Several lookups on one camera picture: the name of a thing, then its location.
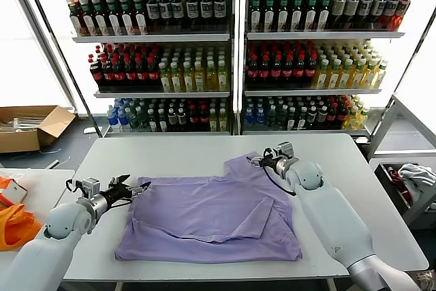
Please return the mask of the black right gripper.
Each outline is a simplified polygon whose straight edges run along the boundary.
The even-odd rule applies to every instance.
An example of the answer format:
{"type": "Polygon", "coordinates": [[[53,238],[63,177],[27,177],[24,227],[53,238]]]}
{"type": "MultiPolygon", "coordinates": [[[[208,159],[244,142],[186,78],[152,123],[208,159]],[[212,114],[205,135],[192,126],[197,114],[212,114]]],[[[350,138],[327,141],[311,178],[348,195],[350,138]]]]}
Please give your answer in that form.
{"type": "Polygon", "coordinates": [[[277,158],[273,158],[271,156],[263,157],[247,157],[247,160],[250,162],[252,166],[261,166],[263,168],[271,168],[275,172],[277,171],[277,158]]]}

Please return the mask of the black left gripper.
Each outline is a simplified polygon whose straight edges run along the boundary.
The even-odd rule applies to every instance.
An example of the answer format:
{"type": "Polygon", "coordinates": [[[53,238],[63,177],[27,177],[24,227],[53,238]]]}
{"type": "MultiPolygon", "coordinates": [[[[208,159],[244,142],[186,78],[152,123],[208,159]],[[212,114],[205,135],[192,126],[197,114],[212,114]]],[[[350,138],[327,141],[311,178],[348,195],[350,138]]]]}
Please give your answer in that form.
{"type": "Polygon", "coordinates": [[[145,182],[137,186],[126,187],[122,185],[130,177],[130,174],[122,174],[118,177],[112,177],[108,186],[111,187],[106,191],[100,191],[100,194],[106,200],[108,208],[116,208],[119,206],[124,206],[126,204],[132,203],[132,196],[140,196],[143,194],[150,186],[151,182],[145,182]],[[124,201],[122,204],[114,205],[115,202],[124,201]]]}

